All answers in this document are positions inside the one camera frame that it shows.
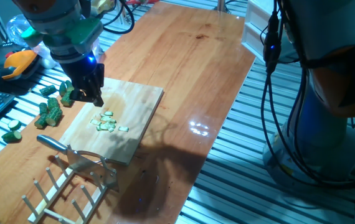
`wooden table surface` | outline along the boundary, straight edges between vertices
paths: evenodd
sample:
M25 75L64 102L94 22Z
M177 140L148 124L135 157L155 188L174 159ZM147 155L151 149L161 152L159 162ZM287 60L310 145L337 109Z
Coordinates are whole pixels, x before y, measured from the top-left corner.
M240 43L243 26L243 18L229 14L158 2L107 50L106 77L159 86L164 96L131 164L110 164L120 192L106 194L90 223L175 222L254 60ZM41 131L31 123L20 143L0 152L0 223L28 223L31 211L21 196L36 206L42 198L33 181L48 191L52 183L45 168L61 175L56 152L36 136L60 139L82 106L63 108L56 128ZM87 203L81 184L95 189L75 177L52 209L76 220L71 199L81 208ZM43 222L58 223L48 217Z

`metal slat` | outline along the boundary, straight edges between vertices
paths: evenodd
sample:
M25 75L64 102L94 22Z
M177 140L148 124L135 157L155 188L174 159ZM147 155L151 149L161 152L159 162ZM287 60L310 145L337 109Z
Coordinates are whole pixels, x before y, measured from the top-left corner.
M195 186L202 190L210 191L213 194L220 195L220 197L232 203L252 210L278 223L320 223L314 222L314 220L304 215L287 210L286 208L236 189L204 174L199 174Z
M255 220L257 223L276 223L273 220L251 212L197 187L191 189L189 199L238 223L251 223L251 221Z
M353 208L350 209L338 203L327 202L328 198L324 198L324 197L320 198L317 195L309 195L308 198L309 200L311 199L315 200L313 201L313 203L304 203L299 201L298 206L292 205L283 199L285 194L280 190L272 186L265 185L259 181L256 181L254 177L245 177L243 175L238 175L235 172L232 172L230 170L227 170L223 167L212 164L210 162L205 162L201 170L201 173L209 177L212 177L214 179L217 179L219 181L222 181L226 184L229 184L233 187L237 187L241 190L251 193L252 195L260 197L264 200L268 200L271 203L277 204L279 206L285 207L292 211L306 215L307 217L317 220L318 222L349 223L352 221L352 218L350 217L354 215L354 204L353 204ZM323 209L320 208L320 206L315 207L314 203L322 203L324 206L330 208Z

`diced cucumber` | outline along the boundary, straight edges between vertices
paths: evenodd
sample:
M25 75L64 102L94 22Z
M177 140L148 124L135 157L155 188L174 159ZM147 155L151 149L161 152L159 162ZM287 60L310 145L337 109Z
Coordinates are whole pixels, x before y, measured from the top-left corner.
M64 106L71 106L73 103L73 100L70 99L70 95L71 95L71 91L68 91L63 98L60 100L60 102L64 105Z
M3 134L3 141L6 143L16 142L21 139L21 133L18 131L11 131L9 133Z
M128 128L128 127L119 127L118 130L119 130L119 131L126 131L126 132L128 132L128 131L129 131L129 128Z
M65 82L62 82L59 88L60 96L64 96L67 92L67 87L65 86Z
M63 111L60 108L53 108L50 113L46 116L46 123L52 127L59 123Z
M92 119L92 120L90 121L90 123L91 123L91 124L94 124L94 125L100 125L102 122L97 121L97 120L95 120L95 119Z
M42 114L40 118L38 118L38 120L35 121L34 123L35 127L37 127L38 129L44 129L47 126L46 117L47 114Z
M47 100L47 107L49 111L52 111L53 108L60 108L59 101L54 97L50 97Z
M8 126L11 131L15 131L21 128L21 122L18 120L12 120L9 122Z
M50 94L55 93L57 90L54 85L47 86L40 90L40 93L44 96L49 96Z
M72 86L71 81L65 81L65 84L67 86L67 91L72 91L74 89L74 87Z
M102 116L102 118L100 119L100 121L106 121L106 122L111 122L111 123L116 123L116 121L112 118L110 118L109 116Z
M49 110L47 109L47 104L46 103L39 103L39 114L47 114Z

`chopped cucumber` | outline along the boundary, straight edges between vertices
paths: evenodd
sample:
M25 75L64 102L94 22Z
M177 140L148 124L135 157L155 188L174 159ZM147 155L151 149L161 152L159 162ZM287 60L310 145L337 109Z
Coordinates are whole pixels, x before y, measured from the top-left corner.
M57 90L54 85L47 86L40 90L40 93L44 96L49 96L50 94L55 93Z
M60 108L60 105L56 98L50 97L47 100L47 107L49 108L49 111L52 111L53 108Z
M65 86L65 82L62 82L59 88L60 96L64 96L67 92L67 87Z
M21 122L18 120L12 120L9 122L8 126L11 131L15 131L21 128Z
M99 125L101 130L108 130L108 126L106 124Z
M60 108L53 108L50 113L46 116L46 123L52 127L56 126L59 123L63 111Z
M35 127L37 127L38 129L44 129L47 126L46 117L47 114L42 114L40 118L38 118L38 120L35 121L34 123Z
M67 91L72 91L74 87L72 86L71 81L65 81L65 84L67 86Z
M63 98L60 100L60 102L64 105L64 106L71 106L73 103L73 100L70 99L70 95L71 95L71 91L68 91Z
M47 104L46 103L39 103L39 114L47 114L49 110L47 109Z
M9 133L3 134L3 141L6 143L16 142L21 139L21 133L18 131L11 131Z
M128 128L128 127L119 127L118 130L119 130L119 131L126 131L126 132L128 132L128 131L129 131L129 128Z
M102 116L100 121L106 121L106 122L111 122L111 123L116 123L116 121L108 116Z
M95 119L92 119L92 120L90 121L90 123L91 123L91 124L94 124L94 125L100 125L100 124L101 124L100 121L97 121L97 120L95 120Z

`black cable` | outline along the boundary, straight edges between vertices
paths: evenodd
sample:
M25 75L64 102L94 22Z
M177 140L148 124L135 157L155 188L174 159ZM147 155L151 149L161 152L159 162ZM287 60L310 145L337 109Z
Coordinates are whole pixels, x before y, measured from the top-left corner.
M262 43L263 46L265 46L265 44L263 43L263 40L262 40L262 34L265 32L265 30L267 29L267 27L269 27L269 26L266 26L266 27L263 29L263 31L260 33L260 35L259 35L260 41L261 41L261 43Z
M113 34L127 34L129 32L131 32L135 26L135 17L133 16L132 11L130 10L129 6L125 3L124 0L120 0L122 7L121 9L123 9L125 7L125 9L128 11L129 16L131 17L131 24L129 29L124 30L124 31L116 31L116 30L111 30L109 28L106 28L105 26L103 26L103 29L107 32L113 33Z

